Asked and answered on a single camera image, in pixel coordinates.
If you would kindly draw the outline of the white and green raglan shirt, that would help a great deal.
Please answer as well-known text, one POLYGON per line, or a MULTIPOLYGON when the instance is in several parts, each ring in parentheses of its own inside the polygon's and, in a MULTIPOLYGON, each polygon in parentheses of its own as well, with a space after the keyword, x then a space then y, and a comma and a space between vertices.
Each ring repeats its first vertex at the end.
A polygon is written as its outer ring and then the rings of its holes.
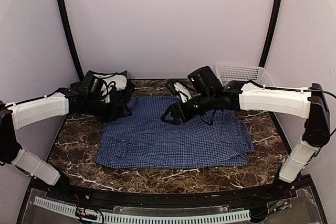
POLYGON ((92 74, 96 78, 102 80, 103 84, 101 91, 110 90, 112 86, 115 86, 117 88, 117 91, 121 91, 124 90, 127 86, 127 70, 115 73, 98 73, 89 70, 86 73, 85 77, 87 77, 89 74, 92 74))

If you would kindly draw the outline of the blue checkered shirt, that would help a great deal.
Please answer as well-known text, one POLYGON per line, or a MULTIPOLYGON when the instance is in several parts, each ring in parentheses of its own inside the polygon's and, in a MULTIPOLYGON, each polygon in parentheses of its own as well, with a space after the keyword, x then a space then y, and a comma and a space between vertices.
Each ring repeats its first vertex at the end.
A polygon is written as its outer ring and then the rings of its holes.
POLYGON ((175 97, 135 97, 132 115, 108 123, 95 157, 109 168, 193 169, 246 166, 254 152, 247 126, 233 111, 208 111, 180 125, 161 121, 175 97))

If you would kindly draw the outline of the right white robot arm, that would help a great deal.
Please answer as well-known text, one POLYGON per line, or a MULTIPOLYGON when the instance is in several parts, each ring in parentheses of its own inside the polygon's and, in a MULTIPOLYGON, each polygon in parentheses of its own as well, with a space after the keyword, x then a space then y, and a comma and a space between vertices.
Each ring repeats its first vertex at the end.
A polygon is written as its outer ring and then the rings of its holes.
POLYGON ((173 125, 187 122, 208 111, 267 111, 305 119, 304 132, 289 157, 279 168, 266 193, 278 200, 292 187, 298 174, 317 156, 330 140, 330 112, 321 85, 306 88, 283 88, 260 85, 253 81, 219 81, 210 86, 196 84, 198 95, 170 105, 161 121, 173 125))

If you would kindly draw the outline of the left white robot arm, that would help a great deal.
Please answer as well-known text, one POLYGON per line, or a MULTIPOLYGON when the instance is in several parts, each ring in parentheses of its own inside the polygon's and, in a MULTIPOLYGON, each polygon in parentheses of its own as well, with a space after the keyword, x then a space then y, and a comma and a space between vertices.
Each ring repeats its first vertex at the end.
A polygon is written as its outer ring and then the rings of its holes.
POLYGON ((66 115, 92 115, 98 121, 111 122, 130 116, 127 100, 116 91, 108 102, 91 98, 69 88, 22 102, 1 103, 1 165, 12 165, 53 187, 63 201, 74 197, 69 178, 46 162, 51 137, 66 115))

